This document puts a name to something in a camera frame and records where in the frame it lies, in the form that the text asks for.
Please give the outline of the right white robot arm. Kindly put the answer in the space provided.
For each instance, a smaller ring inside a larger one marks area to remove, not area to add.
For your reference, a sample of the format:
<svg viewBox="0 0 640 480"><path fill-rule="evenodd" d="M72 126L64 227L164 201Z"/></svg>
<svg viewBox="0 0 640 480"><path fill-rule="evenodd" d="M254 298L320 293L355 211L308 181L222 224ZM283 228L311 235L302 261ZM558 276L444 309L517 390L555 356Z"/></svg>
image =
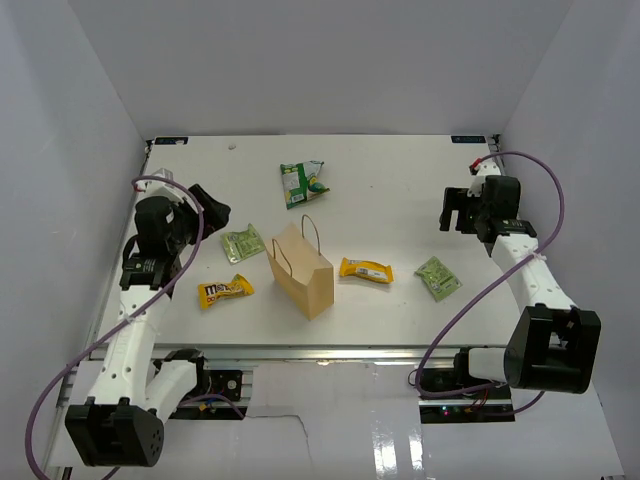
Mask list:
<svg viewBox="0 0 640 480"><path fill-rule="evenodd" d="M512 388L584 393L591 381L601 321L577 307L538 251L537 233L518 217L521 186L514 177L488 175L471 188L448 187L440 228L473 234L510 275L520 311L503 348L463 348L454 358L453 390L472 399L488 381Z"/></svg>

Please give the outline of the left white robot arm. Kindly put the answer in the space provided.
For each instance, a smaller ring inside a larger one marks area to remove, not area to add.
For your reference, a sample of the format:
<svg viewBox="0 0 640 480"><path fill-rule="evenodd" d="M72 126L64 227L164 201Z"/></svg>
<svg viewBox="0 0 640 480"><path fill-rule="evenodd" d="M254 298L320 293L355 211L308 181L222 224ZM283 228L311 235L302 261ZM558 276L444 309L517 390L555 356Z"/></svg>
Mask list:
<svg viewBox="0 0 640 480"><path fill-rule="evenodd" d="M231 209L200 185L180 188L148 176L136 184L136 232L125 243L119 280L118 324L108 337L101 370L86 400L69 406L65 427L91 467L152 467L164 445L164 425L188 398L211 387L195 348L152 358L174 287L190 266L186 247L224 228Z"/></svg>

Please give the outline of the green chips bag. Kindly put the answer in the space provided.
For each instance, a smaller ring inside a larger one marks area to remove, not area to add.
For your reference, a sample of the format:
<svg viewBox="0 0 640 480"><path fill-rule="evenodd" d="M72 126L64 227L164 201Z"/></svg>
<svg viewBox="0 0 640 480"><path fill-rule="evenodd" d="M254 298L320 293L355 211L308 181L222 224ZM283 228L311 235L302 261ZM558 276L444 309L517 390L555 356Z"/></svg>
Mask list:
<svg viewBox="0 0 640 480"><path fill-rule="evenodd" d="M323 166L323 161L316 160L280 165L287 209L297 207L330 191L330 188L318 179Z"/></svg>

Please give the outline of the yellow m&m's bag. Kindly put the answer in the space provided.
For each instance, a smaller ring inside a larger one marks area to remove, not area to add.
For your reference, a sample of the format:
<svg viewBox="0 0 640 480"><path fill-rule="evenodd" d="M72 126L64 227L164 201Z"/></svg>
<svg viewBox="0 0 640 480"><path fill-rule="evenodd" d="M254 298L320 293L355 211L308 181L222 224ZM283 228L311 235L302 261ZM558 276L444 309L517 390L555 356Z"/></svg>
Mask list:
<svg viewBox="0 0 640 480"><path fill-rule="evenodd" d="M251 283L242 275L236 274L230 282L213 282L198 286L200 308L206 310L218 300L252 295L255 292Z"/></svg>

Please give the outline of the brown paper bag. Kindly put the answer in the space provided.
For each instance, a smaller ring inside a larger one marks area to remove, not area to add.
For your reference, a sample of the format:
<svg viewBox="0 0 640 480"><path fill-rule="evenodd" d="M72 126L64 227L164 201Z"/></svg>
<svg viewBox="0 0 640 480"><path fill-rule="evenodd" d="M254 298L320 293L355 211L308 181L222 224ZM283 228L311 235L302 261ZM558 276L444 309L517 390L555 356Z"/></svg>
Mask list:
<svg viewBox="0 0 640 480"><path fill-rule="evenodd" d="M275 281L308 320L334 304L333 264L322 254L318 228L308 214L271 239L266 254Z"/></svg>

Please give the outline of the green snack packet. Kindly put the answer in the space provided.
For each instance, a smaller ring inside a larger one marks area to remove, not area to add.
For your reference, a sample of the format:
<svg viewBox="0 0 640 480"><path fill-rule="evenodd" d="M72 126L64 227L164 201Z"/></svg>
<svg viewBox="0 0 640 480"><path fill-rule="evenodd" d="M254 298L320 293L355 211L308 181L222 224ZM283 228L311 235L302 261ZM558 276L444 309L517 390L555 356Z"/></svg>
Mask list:
<svg viewBox="0 0 640 480"><path fill-rule="evenodd" d="M418 267L415 275L422 280L436 302L446 299L462 286L458 277L436 256Z"/></svg>
<svg viewBox="0 0 640 480"><path fill-rule="evenodd" d="M259 232L251 223L245 230L222 234L221 243L231 264L240 263L265 250L265 244Z"/></svg>

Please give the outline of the yellow snack bar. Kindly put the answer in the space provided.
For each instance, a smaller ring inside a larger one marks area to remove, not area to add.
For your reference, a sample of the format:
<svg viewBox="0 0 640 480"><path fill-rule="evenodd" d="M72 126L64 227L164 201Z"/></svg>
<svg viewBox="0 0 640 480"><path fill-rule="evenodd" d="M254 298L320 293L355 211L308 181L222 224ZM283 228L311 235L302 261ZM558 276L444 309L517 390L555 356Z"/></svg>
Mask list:
<svg viewBox="0 0 640 480"><path fill-rule="evenodd" d="M393 270L390 265L348 258L342 259L339 276L341 278L353 276L384 285L391 284L394 281Z"/></svg>

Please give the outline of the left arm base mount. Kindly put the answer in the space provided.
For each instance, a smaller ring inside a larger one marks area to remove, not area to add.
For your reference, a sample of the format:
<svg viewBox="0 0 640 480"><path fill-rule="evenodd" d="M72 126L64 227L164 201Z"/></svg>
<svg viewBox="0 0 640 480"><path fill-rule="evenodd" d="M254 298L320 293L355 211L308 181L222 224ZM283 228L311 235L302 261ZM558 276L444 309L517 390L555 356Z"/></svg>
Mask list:
<svg viewBox="0 0 640 480"><path fill-rule="evenodd" d="M178 420L241 420L247 407L242 399L241 370L204 370L199 383L172 414Z"/></svg>

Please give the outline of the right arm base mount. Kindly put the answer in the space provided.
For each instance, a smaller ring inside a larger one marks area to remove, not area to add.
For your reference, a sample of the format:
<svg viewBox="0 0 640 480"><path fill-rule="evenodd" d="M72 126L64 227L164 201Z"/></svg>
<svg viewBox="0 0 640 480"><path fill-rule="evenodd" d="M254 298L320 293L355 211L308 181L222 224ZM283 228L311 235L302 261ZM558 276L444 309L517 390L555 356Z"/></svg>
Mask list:
<svg viewBox="0 0 640 480"><path fill-rule="evenodd" d="M483 384L484 380L459 380L453 368L425 368L420 386L443 392ZM511 390L492 387L474 393L428 399L421 396L419 415L422 425L514 422Z"/></svg>

